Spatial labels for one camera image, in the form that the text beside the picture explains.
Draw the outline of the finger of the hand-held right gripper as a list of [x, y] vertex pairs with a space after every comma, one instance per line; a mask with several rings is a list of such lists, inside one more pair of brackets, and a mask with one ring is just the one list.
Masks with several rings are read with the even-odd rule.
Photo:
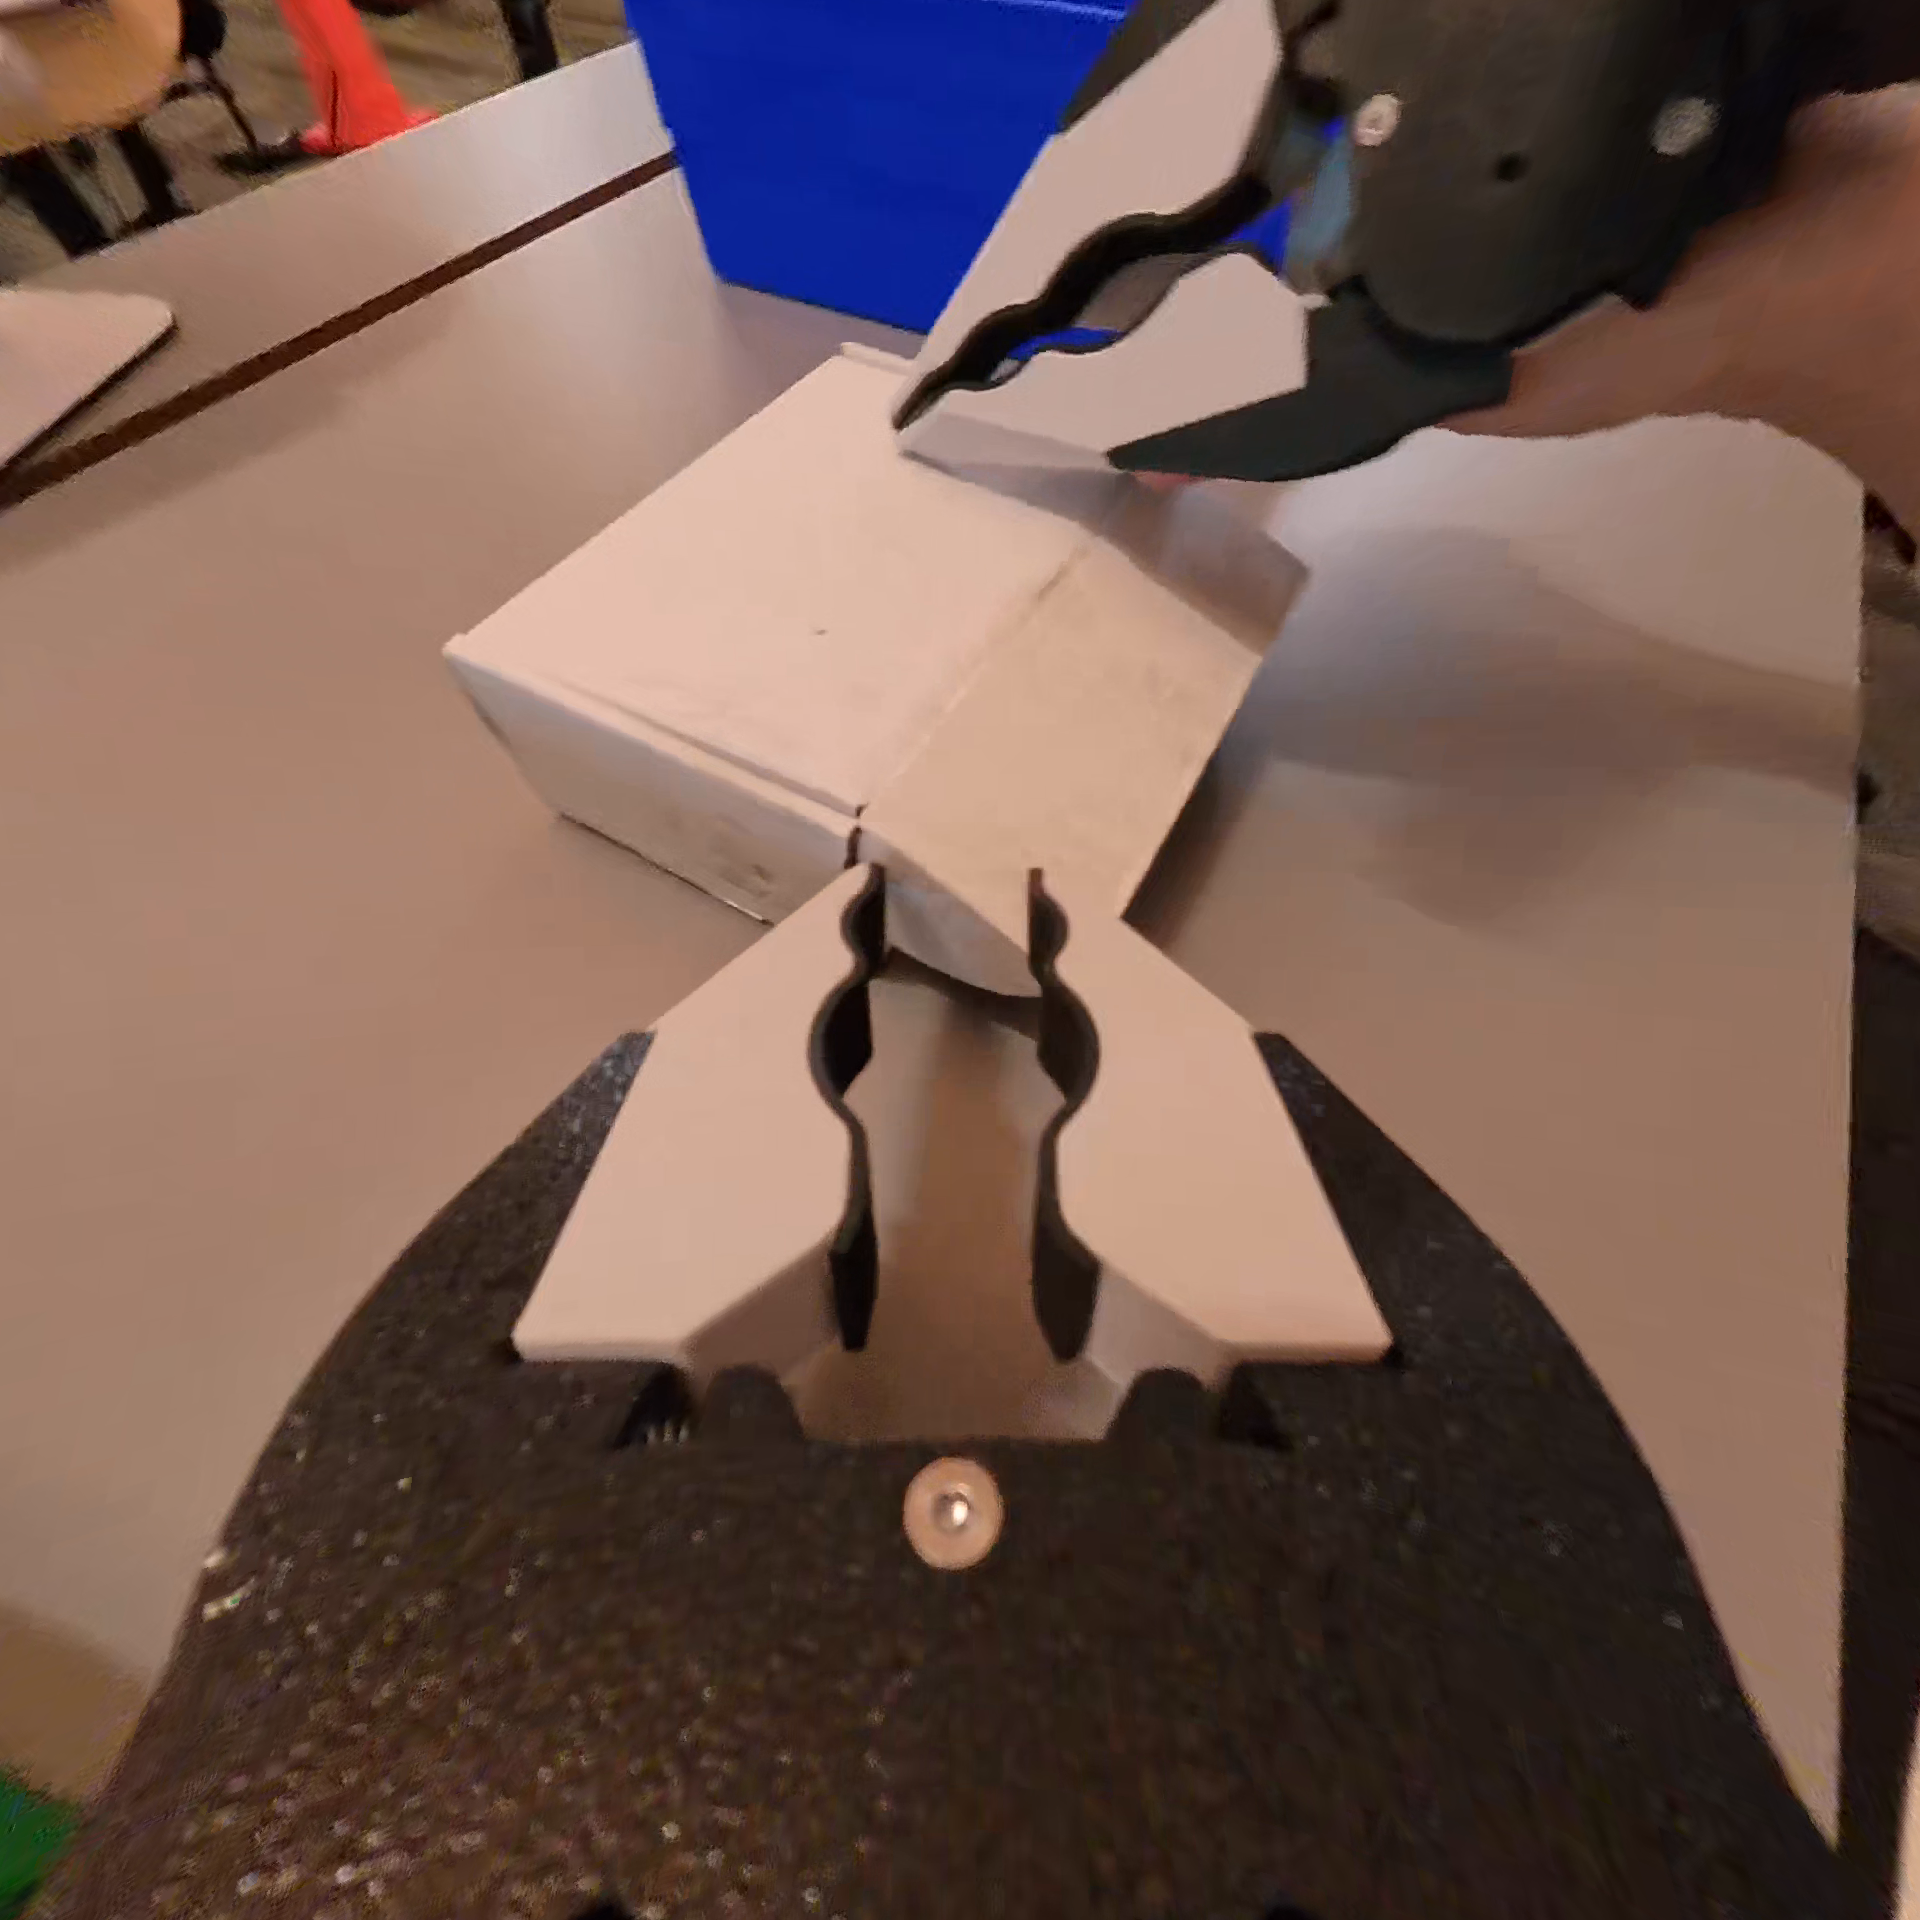
[[1131, 267], [1252, 220], [1281, 81], [1279, 4], [1135, 4], [927, 335], [897, 430], [1084, 327]]
[[900, 427], [900, 450], [955, 471], [1226, 478], [1220, 454], [1129, 449], [1302, 391], [1313, 310], [1260, 255], [1215, 255], [1122, 335], [1048, 347], [985, 388], [937, 397]]

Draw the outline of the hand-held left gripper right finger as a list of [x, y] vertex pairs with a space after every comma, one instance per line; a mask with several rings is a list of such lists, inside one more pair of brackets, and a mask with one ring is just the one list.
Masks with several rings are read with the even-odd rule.
[[1032, 1298], [1119, 1390], [1250, 1363], [1375, 1364], [1394, 1338], [1257, 1036], [1138, 931], [1027, 879], [1040, 1067]]

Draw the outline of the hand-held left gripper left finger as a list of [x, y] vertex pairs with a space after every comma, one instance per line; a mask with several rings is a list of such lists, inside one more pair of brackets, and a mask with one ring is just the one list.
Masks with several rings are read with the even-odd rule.
[[879, 1302], [867, 1129], [886, 876], [839, 873], [679, 1001], [578, 1190], [512, 1343], [706, 1385], [863, 1354]]

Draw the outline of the blue plastic bin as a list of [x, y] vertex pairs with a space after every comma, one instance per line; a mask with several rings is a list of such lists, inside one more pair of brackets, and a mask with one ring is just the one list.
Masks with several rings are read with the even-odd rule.
[[1119, 3], [633, 3], [723, 281], [927, 332]]

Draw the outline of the white cardboard mailer box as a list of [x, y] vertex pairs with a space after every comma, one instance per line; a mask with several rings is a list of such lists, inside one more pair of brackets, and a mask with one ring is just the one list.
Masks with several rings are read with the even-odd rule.
[[444, 649], [558, 817], [760, 921], [847, 866], [1034, 996], [1027, 879], [1119, 919], [1306, 587], [1267, 487], [913, 461], [847, 347]]

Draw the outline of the green plastic bin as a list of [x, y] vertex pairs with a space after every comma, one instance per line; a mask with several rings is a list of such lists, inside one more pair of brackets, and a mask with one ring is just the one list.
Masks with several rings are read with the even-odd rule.
[[81, 1822], [78, 1803], [2, 1765], [2, 1917], [33, 1906]]

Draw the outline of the person's right hand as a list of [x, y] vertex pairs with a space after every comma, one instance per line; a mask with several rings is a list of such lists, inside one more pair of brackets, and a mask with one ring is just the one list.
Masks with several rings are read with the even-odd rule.
[[1657, 303], [1584, 310], [1447, 427], [1563, 442], [1688, 417], [1819, 450], [1919, 537], [1915, 85], [1801, 109], [1771, 196], [1707, 228]]

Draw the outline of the red object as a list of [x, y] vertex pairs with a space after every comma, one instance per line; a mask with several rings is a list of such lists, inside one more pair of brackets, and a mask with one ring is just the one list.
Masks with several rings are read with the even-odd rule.
[[314, 121], [289, 135], [279, 159], [329, 159], [430, 125], [411, 108], [353, 3], [276, 3], [314, 105]]

